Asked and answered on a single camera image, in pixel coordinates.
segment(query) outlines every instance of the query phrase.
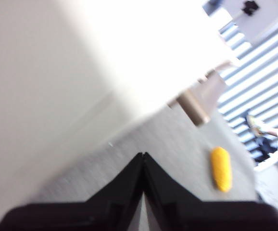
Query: white wall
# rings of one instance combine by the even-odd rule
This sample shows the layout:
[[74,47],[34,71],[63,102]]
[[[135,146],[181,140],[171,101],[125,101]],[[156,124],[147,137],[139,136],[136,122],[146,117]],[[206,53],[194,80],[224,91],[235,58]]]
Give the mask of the white wall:
[[193,1],[0,0],[0,218],[228,49]]

